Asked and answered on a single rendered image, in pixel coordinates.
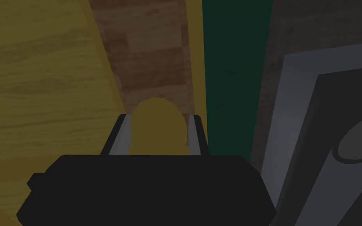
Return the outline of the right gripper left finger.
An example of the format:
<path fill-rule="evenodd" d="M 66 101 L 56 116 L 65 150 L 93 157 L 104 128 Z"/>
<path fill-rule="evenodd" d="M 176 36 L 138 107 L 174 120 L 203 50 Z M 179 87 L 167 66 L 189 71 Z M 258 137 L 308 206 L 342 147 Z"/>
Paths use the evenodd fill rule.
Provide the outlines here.
<path fill-rule="evenodd" d="M 132 133 L 130 114 L 120 114 L 100 155 L 129 155 Z"/>

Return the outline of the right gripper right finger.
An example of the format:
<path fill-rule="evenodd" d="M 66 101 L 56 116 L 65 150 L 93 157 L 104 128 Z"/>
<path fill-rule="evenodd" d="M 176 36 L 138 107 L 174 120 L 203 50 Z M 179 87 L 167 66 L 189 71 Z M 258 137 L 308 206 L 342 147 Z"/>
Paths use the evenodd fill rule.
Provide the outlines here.
<path fill-rule="evenodd" d="M 210 156 L 207 138 L 199 115 L 190 115 L 188 123 L 190 155 Z"/>

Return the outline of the yellow round door knob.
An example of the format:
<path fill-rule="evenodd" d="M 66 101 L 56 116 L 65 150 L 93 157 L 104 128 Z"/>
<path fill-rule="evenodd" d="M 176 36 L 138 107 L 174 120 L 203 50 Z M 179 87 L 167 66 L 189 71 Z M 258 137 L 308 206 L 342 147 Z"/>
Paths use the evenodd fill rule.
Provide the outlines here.
<path fill-rule="evenodd" d="M 164 98 L 149 98 L 131 114 L 129 155 L 189 155 L 187 126 L 177 107 Z"/>

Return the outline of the yellow wooden door leaf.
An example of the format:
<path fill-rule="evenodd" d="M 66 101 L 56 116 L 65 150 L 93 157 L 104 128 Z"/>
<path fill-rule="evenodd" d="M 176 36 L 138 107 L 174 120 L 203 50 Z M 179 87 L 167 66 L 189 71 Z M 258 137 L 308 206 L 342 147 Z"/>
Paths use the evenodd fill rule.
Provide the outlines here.
<path fill-rule="evenodd" d="M 0 226 L 27 180 L 65 154 L 98 154 L 118 116 L 87 0 L 0 0 Z"/>

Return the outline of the grey appliance with round part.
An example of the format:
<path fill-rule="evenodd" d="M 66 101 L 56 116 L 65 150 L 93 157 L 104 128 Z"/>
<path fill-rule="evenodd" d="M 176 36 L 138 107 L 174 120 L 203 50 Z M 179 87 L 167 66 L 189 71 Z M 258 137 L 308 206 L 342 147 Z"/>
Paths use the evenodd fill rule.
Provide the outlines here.
<path fill-rule="evenodd" d="M 261 176 L 270 226 L 362 226 L 362 44 L 285 55 Z"/>

